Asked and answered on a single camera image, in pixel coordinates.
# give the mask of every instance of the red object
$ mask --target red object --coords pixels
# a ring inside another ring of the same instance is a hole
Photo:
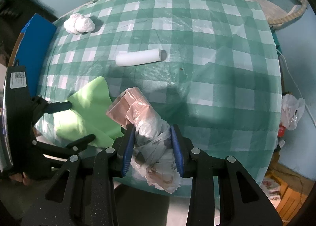
[[[283,125],[279,125],[279,132],[278,132],[278,134],[277,134],[277,136],[278,137],[283,137],[283,135],[284,135],[284,133],[285,133],[285,126],[283,126]]]

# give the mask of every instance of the white roll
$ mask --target white roll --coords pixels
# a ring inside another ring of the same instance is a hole
[[[118,54],[115,58],[118,66],[136,66],[161,60],[160,49],[135,51]]]

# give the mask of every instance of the blue gripper pad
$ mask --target blue gripper pad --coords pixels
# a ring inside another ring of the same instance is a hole
[[[173,126],[171,126],[171,144],[173,148],[173,155],[174,155],[174,160],[176,162],[177,171],[180,174],[180,176],[183,177],[183,173],[184,173],[183,155],[182,155],[178,138]]]
[[[122,176],[125,177],[126,173],[128,172],[130,168],[130,163],[133,155],[133,149],[134,149],[134,139],[135,139],[135,127],[133,127],[130,138],[128,140],[124,156],[123,156],[123,166],[122,166]]]

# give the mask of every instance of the qr code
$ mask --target qr code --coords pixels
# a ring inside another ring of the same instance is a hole
[[[16,72],[15,73],[15,78],[23,78],[24,77],[24,72]]]

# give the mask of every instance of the blue cardboard panel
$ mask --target blue cardboard panel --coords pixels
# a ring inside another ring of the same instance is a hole
[[[35,14],[22,29],[24,37],[20,43],[15,60],[26,68],[26,80],[31,96],[36,95],[37,83],[49,43],[56,26]]]

